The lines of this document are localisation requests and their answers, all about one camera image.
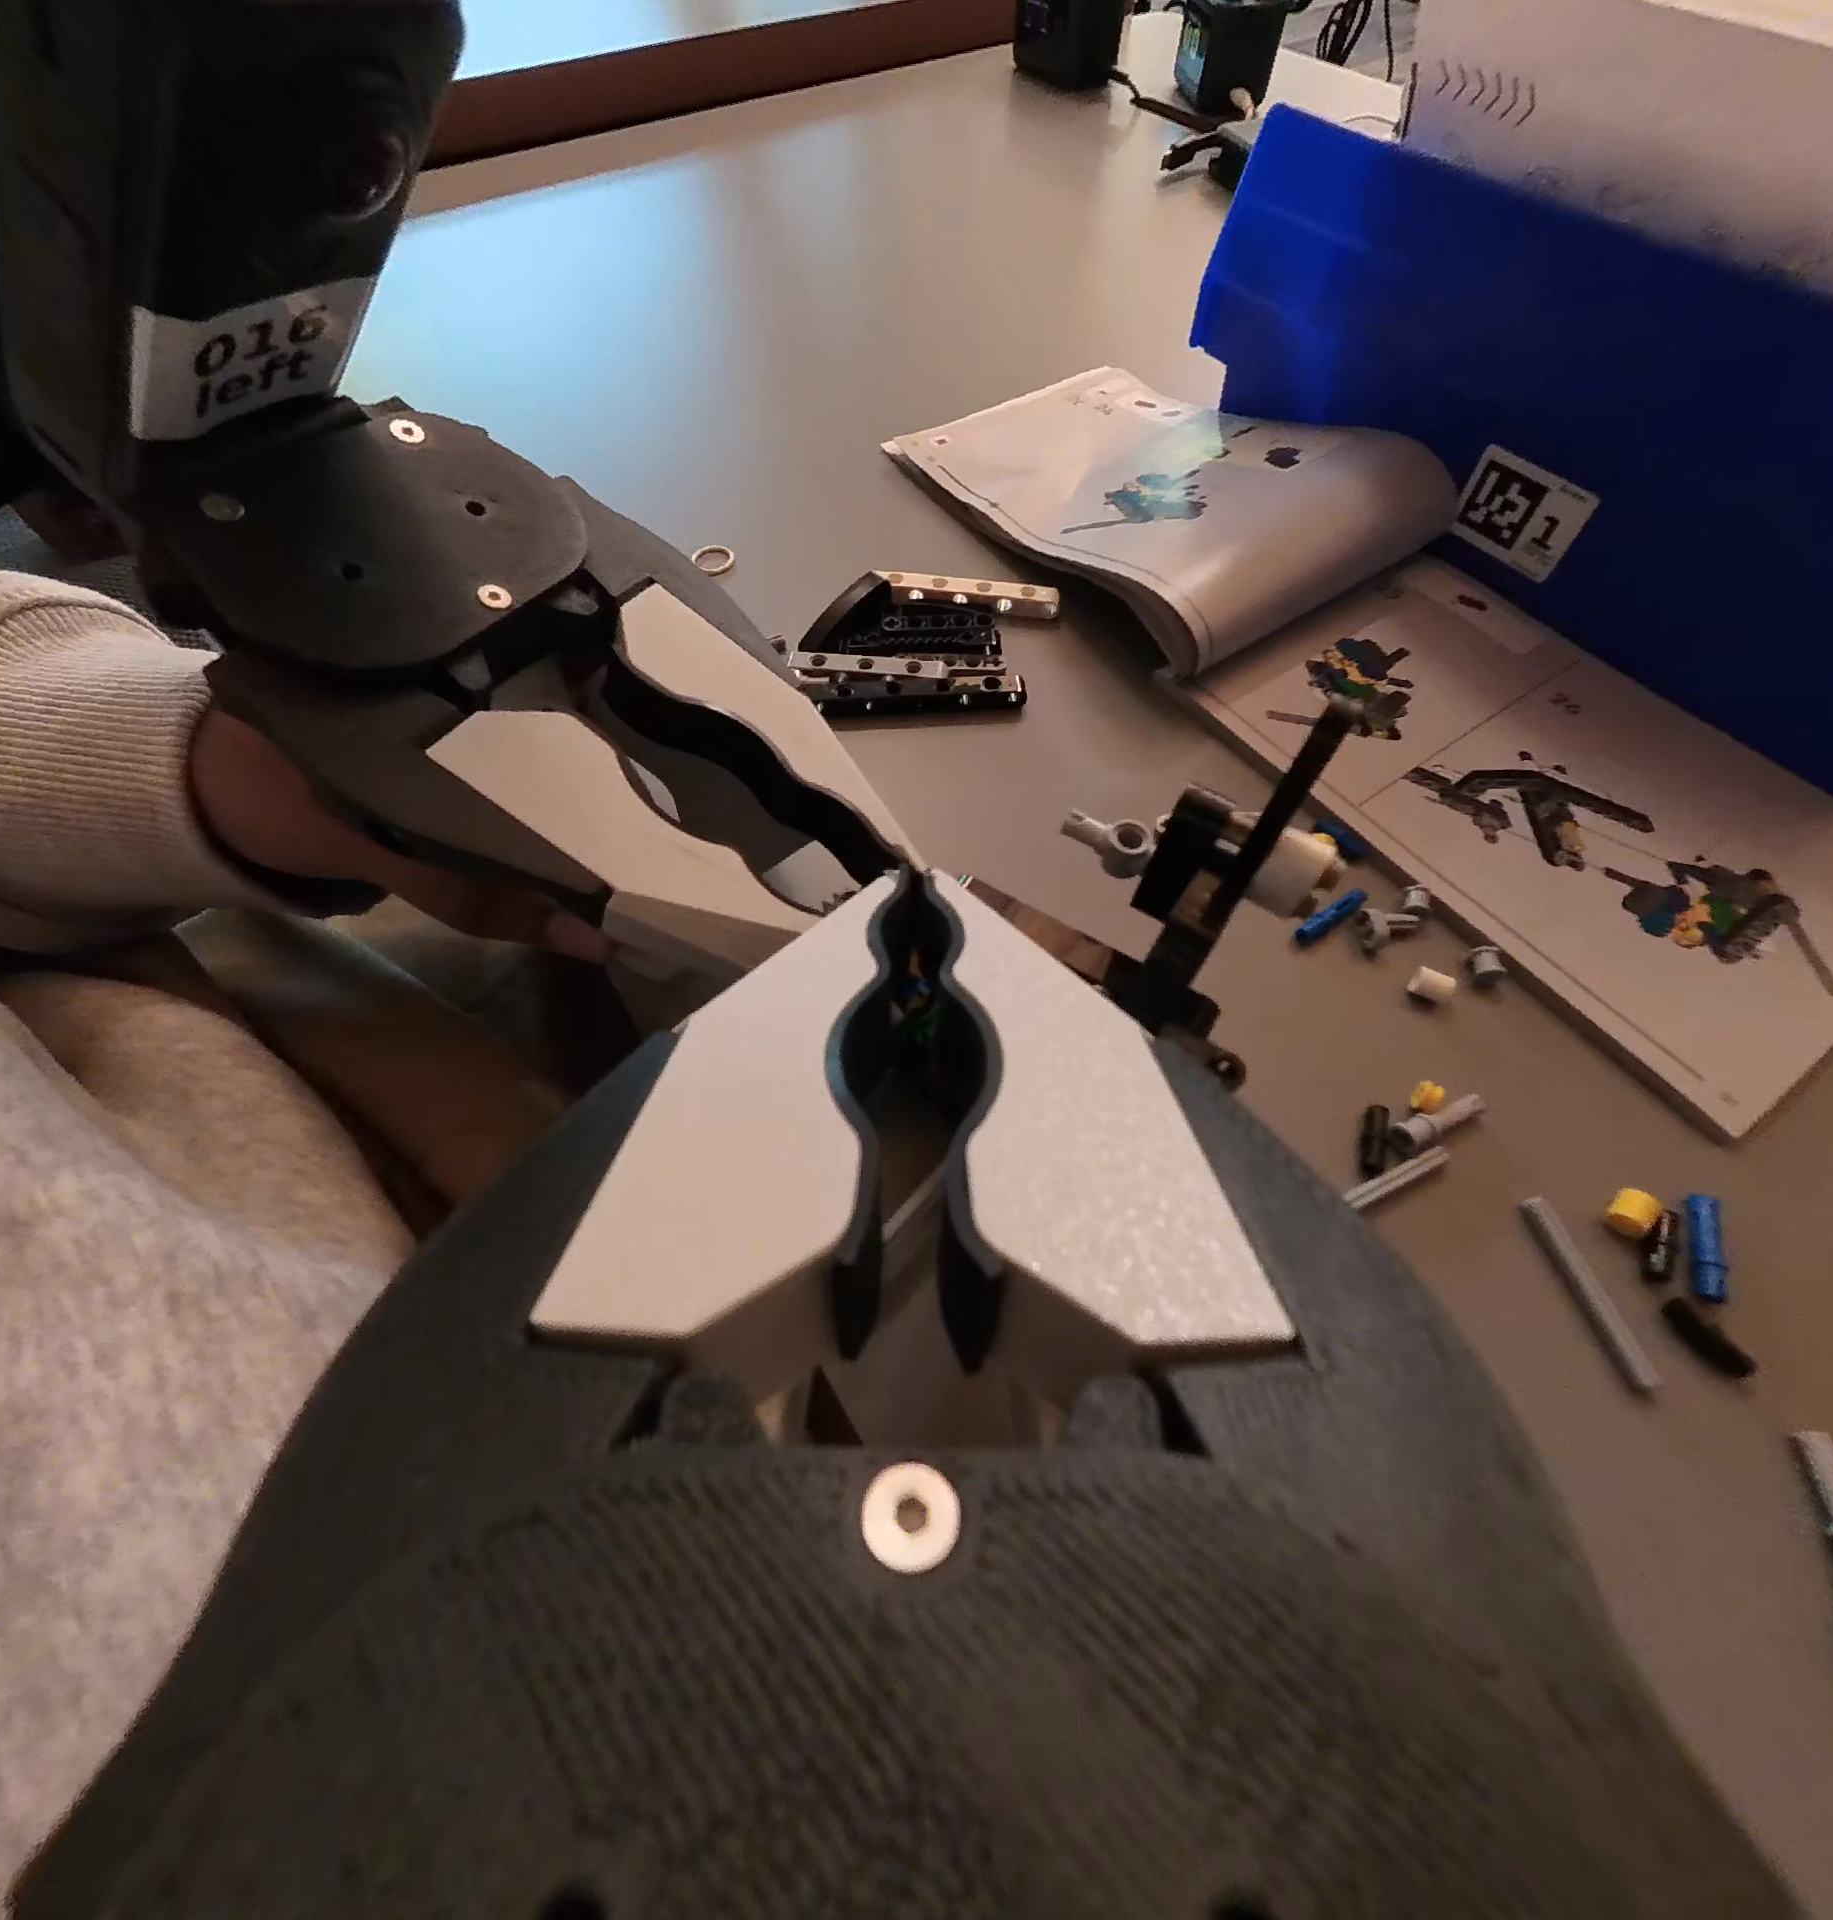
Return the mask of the grey lego connector with hole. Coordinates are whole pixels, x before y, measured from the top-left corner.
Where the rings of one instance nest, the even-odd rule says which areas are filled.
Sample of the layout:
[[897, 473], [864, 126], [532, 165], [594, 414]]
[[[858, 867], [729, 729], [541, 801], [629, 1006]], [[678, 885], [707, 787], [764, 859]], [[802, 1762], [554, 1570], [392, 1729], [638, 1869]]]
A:
[[1097, 852], [1101, 870], [1117, 879], [1138, 879], [1145, 874], [1157, 848], [1158, 830], [1143, 819], [1123, 817], [1105, 821], [1080, 808], [1066, 813], [1059, 832], [1080, 848]]

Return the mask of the person's brown trousers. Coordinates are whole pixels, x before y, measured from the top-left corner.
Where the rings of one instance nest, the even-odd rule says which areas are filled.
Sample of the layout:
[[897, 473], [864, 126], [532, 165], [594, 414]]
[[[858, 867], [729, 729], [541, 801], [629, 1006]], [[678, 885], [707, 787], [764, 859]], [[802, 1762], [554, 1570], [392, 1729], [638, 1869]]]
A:
[[448, 1204], [645, 1039], [612, 969], [403, 901], [330, 920], [221, 907], [177, 934], [260, 1039]]

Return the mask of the long pale lego axle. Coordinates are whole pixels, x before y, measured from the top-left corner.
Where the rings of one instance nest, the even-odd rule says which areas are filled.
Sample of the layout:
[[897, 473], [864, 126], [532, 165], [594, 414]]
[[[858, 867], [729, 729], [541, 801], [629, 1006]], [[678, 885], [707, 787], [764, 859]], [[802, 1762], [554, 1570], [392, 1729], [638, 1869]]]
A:
[[1625, 1388], [1641, 1400], [1654, 1400], [1662, 1384], [1654, 1362], [1603, 1289], [1592, 1263], [1584, 1257], [1553, 1204], [1545, 1196], [1525, 1196], [1516, 1202], [1516, 1212]]

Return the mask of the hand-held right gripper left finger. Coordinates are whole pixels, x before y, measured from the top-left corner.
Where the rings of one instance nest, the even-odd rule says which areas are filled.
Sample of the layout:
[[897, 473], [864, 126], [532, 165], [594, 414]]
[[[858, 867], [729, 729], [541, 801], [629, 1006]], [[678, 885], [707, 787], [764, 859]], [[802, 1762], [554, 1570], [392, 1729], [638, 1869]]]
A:
[[532, 1310], [532, 1333], [663, 1356], [764, 1402], [864, 1354], [911, 870], [864, 885], [674, 1033]]

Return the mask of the open lego instruction booklet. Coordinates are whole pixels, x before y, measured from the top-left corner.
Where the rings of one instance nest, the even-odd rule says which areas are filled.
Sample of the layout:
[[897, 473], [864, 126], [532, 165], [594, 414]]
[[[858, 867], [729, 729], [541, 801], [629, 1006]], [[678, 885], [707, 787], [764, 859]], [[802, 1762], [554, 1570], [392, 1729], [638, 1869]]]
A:
[[1458, 487], [1424, 442], [1105, 366], [882, 449], [1123, 599], [1258, 768], [1359, 705], [1313, 806], [1717, 1135], [1833, 1050], [1833, 801], [1428, 555]]

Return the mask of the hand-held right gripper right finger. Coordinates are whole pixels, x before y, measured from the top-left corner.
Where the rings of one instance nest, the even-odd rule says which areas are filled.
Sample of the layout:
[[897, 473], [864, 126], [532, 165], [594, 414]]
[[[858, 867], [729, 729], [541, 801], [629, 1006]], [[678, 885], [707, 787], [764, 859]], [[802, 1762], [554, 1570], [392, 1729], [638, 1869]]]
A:
[[918, 878], [951, 1123], [936, 1304], [967, 1374], [1070, 1409], [1099, 1377], [1300, 1348], [1152, 1037], [963, 883]]

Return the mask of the shiny grey lego beam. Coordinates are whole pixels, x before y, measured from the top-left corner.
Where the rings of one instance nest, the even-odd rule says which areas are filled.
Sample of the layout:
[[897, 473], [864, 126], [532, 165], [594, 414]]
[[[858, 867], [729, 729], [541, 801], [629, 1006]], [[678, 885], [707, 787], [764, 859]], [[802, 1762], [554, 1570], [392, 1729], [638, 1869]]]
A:
[[893, 606], [901, 607], [959, 607], [993, 619], [1055, 622], [1062, 614], [1062, 593], [1037, 582], [977, 581], [959, 575], [929, 575], [909, 568], [882, 568], [876, 575]]

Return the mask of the lego gear assembly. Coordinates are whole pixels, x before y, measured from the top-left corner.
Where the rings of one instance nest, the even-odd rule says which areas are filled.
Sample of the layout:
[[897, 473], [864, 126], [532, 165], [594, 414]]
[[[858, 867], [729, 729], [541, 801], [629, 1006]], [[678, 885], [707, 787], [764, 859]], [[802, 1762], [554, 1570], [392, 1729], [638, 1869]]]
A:
[[936, 941], [911, 919], [897, 919], [889, 934], [893, 992], [886, 1017], [893, 1081], [919, 1094], [938, 1117], [959, 1123], [969, 1106], [963, 1091], [960, 1020], [938, 988]]

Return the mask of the person's left hand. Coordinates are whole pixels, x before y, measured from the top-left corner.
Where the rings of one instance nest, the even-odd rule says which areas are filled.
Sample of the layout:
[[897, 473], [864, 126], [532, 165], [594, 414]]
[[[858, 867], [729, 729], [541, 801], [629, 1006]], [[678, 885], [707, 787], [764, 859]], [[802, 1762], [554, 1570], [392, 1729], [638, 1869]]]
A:
[[253, 725], [212, 710], [187, 750], [192, 806], [217, 842], [290, 879], [370, 885], [472, 938], [612, 962], [618, 942], [541, 892], [392, 852], [319, 802], [303, 772]]

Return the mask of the black charger with teal label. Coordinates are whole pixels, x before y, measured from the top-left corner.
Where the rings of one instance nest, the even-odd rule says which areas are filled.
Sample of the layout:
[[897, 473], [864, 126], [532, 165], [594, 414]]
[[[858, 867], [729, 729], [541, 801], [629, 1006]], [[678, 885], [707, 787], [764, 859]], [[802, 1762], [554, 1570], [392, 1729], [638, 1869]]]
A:
[[1260, 110], [1297, 3], [1180, 3], [1174, 87], [1209, 121]]

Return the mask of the white cardboard box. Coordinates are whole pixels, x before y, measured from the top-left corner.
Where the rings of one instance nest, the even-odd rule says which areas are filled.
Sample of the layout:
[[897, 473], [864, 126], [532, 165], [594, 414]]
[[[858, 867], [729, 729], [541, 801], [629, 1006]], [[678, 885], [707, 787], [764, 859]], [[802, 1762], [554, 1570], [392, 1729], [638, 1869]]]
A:
[[1833, 3], [1424, 3], [1402, 138], [1833, 299]]

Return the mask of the white lego cylinder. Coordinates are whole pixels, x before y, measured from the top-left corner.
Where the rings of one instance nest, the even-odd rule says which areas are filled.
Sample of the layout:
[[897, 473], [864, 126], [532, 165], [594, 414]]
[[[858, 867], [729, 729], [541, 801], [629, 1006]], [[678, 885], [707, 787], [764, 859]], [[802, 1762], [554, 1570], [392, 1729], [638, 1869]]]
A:
[[1317, 909], [1313, 898], [1336, 885], [1340, 867], [1336, 839], [1285, 827], [1244, 897], [1275, 919], [1303, 920]]

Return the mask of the blue storage bin with tag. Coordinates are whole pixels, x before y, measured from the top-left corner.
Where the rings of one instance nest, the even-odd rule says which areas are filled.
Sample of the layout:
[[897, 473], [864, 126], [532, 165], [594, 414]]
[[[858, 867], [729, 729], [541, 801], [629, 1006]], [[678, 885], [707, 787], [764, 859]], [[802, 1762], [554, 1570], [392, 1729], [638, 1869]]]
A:
[[1833, 794], [1833, 299], [1271, 106], [1193, 343], [1428, 446], [1453, 562]]

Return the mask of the black charger block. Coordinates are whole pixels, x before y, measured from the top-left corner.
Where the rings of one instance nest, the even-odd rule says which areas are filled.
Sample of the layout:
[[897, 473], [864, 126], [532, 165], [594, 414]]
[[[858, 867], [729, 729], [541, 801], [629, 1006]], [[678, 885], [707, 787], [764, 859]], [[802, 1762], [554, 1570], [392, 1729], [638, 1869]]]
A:
[[1059, 90], [1112, 83], [1130, 3], [1017, 3], [1013, 66]]

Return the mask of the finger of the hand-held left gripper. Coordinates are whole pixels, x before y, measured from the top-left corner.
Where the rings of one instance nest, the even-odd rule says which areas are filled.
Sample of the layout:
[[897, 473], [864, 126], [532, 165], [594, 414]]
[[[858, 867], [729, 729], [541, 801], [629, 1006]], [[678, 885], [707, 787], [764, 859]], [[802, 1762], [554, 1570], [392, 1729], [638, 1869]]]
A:
[[615, 599], [578, 705], [671, 801], [674, 821], [769, 874], [819, 845], [853, 883], [929, 870], [853, 754], [784, 676], [758, 623], [670, 542], [565, 480], [585, 568]]
[[653, 969], [744, 975], [856, 892], [856, 761], [806, 705], [490, 707], [425, 755]]

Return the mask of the black lego frame assembly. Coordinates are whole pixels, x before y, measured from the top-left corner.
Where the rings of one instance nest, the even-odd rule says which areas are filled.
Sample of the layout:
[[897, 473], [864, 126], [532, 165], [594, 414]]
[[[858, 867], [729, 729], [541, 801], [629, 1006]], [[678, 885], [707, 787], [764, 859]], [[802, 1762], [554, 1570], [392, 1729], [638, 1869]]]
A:
[[1244, 810], [1209, 787], [1187, 787], [1135, 887], [1135, 909], [1154, 919], [1158, 931], [1143, 956], [1109, 959], [1101, 992], [1145, 1033], [1169, 1039], [1209, 1068], [1229, 1091], [1242, 1088], [1248, 1070], [1236, 1054], [1215, 1042], [1219, 1013], [1198, 992], [1198, 973], [1236, 909], [1253, 904], [1244, 897], [1248, 883], [1280, 832], [1297, 827], [1319, 776], [1337, 749], [1365, 729], [1363, 705], [1330, 699], [1258, 810]]

